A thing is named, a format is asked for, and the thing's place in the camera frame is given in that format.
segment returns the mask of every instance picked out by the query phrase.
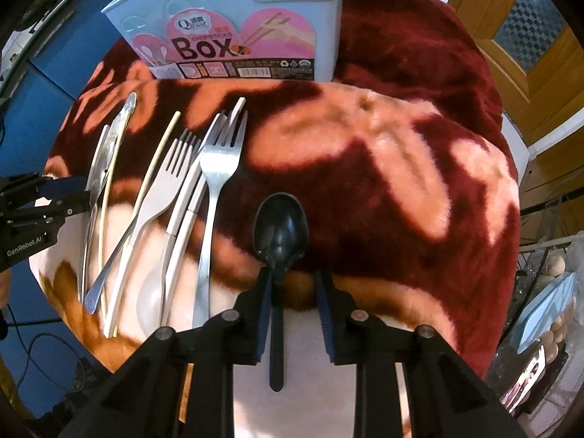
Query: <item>silver fork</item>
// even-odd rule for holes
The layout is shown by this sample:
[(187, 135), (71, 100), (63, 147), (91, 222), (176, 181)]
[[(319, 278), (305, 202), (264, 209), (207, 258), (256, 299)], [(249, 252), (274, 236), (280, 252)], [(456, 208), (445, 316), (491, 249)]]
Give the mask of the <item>silver fork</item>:
[[(186, 173), (191, 165), (193, 154), (192, 138), (194, 138), (193, 134), (185, 130), (179, 140), (173, 141), (148, 193), (144, 197), (144, 202), (137, 216), (136, 227), (132, 231), (127, 249), (122, 253), (118, 277), (116, 278), (112, 298), (110, 299), (111, 304), (107, 309), (107, 315), (103, 325), (103, 334), (107, 338), (113, 336), (116, 327), (118, 310), (125, 286), (126, 270), (130, 263), (134, 247), (138, 244), (139, 238), (147, 223), (156, 219), (168, 209), (178, 194), (180, 186), (185, 180)], [(106, 277), (107, 275), (103, 276), (102, 282), (104, 282)]]
[(221, 130), (217, 141), (212, 145), (205, 146), (201, 152), (201, 171), (209, 188), (209, 209), (199, 260), (199, 274), (197, 275), (195, 305), (193, 307), (193, 327), (203, 326), (209, 319), (209, 274), (211, 271), (213, 222), (221, 189), (239, 166), (241, 147), (243, 146), (243, 137), (245, 136), (247, 124), (247, 111), (241, 118), (237, 136), (235, 136), (235, 128), (244, 104), (245, 99), (241, 97), (231, 112), (229, 123)]

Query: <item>bolt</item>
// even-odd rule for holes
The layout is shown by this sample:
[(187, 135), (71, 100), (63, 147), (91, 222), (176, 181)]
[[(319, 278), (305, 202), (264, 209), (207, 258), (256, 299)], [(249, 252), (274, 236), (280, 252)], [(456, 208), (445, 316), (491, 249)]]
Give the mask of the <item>bolt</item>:
[(363, 310), (355, 310), (351, 313), (351, 319), (355, 321), (366, 321), (368, 317), (367, 311)]
[(239, 313), (236, 310), (226, 310), (223, 313), (221, 313), (221, 317), (225, 320), (225, 321), (235, 321), (239, 318)]
[(434, 337), (436, 330), (428, 324), (422, 324), (416, 328), (416, 333), (423, 338), (430, 339)]
[(156, 339), (167, 341), (172, 336), (172, 328), (168, 326), (159, 327), (154, 334), (156, 335)]

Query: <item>black spoon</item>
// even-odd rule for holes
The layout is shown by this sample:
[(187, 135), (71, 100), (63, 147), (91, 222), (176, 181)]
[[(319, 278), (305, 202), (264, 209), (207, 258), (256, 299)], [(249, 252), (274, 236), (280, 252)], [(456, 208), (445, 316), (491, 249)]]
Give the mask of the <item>black spoon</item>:
[(284, 387), (284, 316), (282, 283), (294, 262), (308, 246), (308, 222), (296, 197), (276, 193), (261, 203), (253, 221), (253, 248), (272, 269), (272, 334), (270, 336), (270, 387)]

